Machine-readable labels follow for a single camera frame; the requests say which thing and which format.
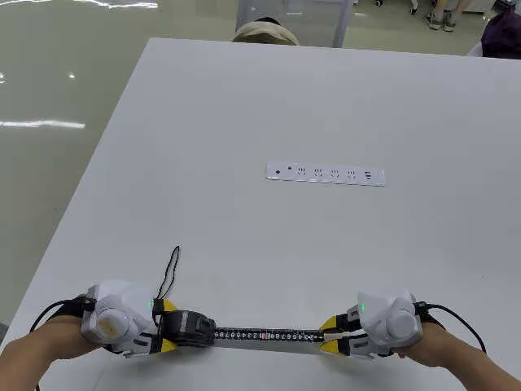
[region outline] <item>white table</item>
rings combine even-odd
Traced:
[[[171,298],[221,325],[318,327],[361,288],[407,286],[520,377],[518,75],[509,60],[150,40],[7,340],[97,281],[157,286],[181,244]],[[269,181],[267,160],[375,166],[388,183]],[[462,386],[394,358],[184,349],[100,350],[42,381],[72,388]]]

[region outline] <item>person's leg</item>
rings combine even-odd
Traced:
[[[443,26],[443,30],[445,31],[454,31],[456,28],[456,23],[458,22],[459,18],[462,16],[462,13],[464,10],[469,6],[472,0],[459,0],[458,4],[456,5],[456,8],[454,8],[449,15],[449,18],[445,21],[445,24]]]
[[[427,26],[433,30],[439,30],[443,27],[443,11],[447,6],[449,0],[438,0],[436,7],[425,15]]]

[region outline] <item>hand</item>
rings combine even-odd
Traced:
[[[30,336],[45,344],[51,360],[75,358],[100,347],[81,334],[81,319],[74,316],[52,318]]]
[[[401,358],[409,357],[427,367],[446,367],[451,352],[462,342],[434,323],[423,323],[422,339],[406,348],[395,348]]]

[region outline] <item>black cable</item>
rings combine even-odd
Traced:
[[[476,339],[478,340],[479,342],[479,346],[481,347],[481,350],[483,350],[483,353],[487,353],[487,350],[485,349],[485,344],[483,343],[483,340],[481,339],[481,337],[479,336],[479,334],[474,330],[474,328],[472,328],[472,326],[466,322],[466,320],[464,318],[462,318],[461,316],[459,316],[458,314],[456,314],[454,311],[452,311],[451,309],[443,306],[443,305],[439,305],[439,304],[425,304],[425,308],[427,310],[430,310],[432,308],[434,309],[438,309],[438,310],[443,310],[449,314],[451,314],[454,318],[456,318],[457,320],[459,320],[461,323],[463,323],[463,325],[469,329],[469,331],[476,337]]]
[[[176,278],[176,268],[177,268],[177,263],[179,262],[179,250],[180,250],[180,247],[176,246],[176,248],[172,251],[172,254],[170,255],[170,261],[169,261],[168,265],[166,266],[166,270],[164,271],[163,282],[161,283],[160,290],[157,292],[158,299],[164,299],[170,293],[170,289],[172,288],[174,280]],[[169,277],[170,267],[172,266],[172,262],[173,262],[174,258],[175,258],[175,262],[173,263],[172,279],[170,280],[170,285],[166,289],[166,291],[163,293],[163,295],[161,295],[161,292],[163,291],[164,283],[166,283],[166,281]]]
[[[78,302],[77,299],[70,299],[70,300],[60,300],[60,301],[56,301],[55,303],[52,303],[51,305],[49,305],[47,308],[45,308],[42,313],[40,315],[38,315],[38,317],[36,318],[36,320],[34,321],[33,325],[31,326],[31,328],[29,329],[29,332],[33,332],[35,329],[36,329],[36,326],[40,323],[40,321],[42,320],[42,318],[44,316],[46,316],[46,314],[52,310],[53,308],[57,307],[58,305],[63,305],[63,304],[67,304],[67,303],[76,303]]]

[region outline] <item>sneaker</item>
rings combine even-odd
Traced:
[[[443,30],[451,33],[456,28],[456,22],[452,21],[452,18],[450,17],[451,14],[448,13],[444,18],[444,24],[443,24]]]
[[[423,19],[427,22],[429,29],[439,30],[443,27],[443,20],[436,20],[434,12],[429,12],[423,17]]]

